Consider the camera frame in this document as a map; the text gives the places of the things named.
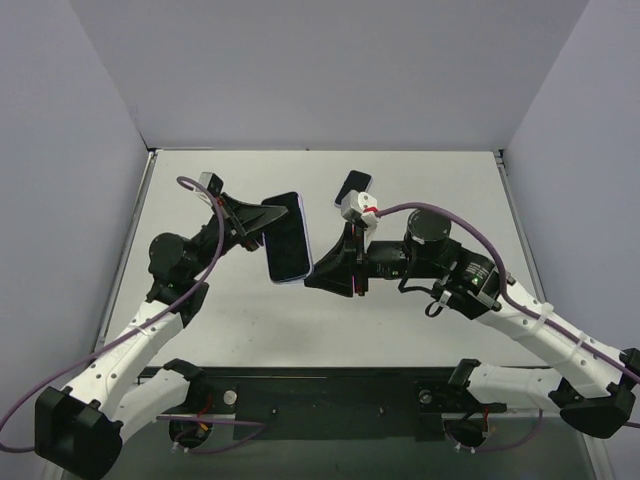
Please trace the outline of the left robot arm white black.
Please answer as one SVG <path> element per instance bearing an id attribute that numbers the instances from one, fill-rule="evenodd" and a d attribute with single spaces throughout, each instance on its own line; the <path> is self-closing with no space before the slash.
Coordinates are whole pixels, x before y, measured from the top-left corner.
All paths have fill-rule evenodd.
<path id="1" fill-rule="evenodd" d="M 201 370 L 181 360 L 151 380 L 135 380 L 156 354 L 181 333 L 207 295 L 205 281 L 217 260 L 236 245 L 248 251 L 284 218 L 284 206 L 251 205 L 221 193 L 213 216 L 193 238 L 158 235 L 149 247 L 151 290 L 119 336 L 85 361 L 63 389 L 46 388 L 35 403 L 35 452 L 82 479 L 101 479 L 124 444 L 164 411 L 192 412 L 206 397 Z"/>

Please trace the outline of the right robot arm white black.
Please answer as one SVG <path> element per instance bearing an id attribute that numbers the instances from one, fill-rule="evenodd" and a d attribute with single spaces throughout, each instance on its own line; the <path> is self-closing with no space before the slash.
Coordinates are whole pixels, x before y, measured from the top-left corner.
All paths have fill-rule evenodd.
<path id="1" fill-rule="evenodd" d="M 608 346 L 530 294 L 493 244 L 469 222 L 435 205 L 410 202 L 350 210 L 338 243 L 304 284 L 363 296 L 372 279 L 402 293 L 428 294 L 428 317 L 452 310 L 495 329 L 539 360 L 540 368 L 463 359 L 447 383 L 449 402 L 554 412 L 586 435 L 608 439 L 628 425 L 639 384 L 639 351 Z"/>

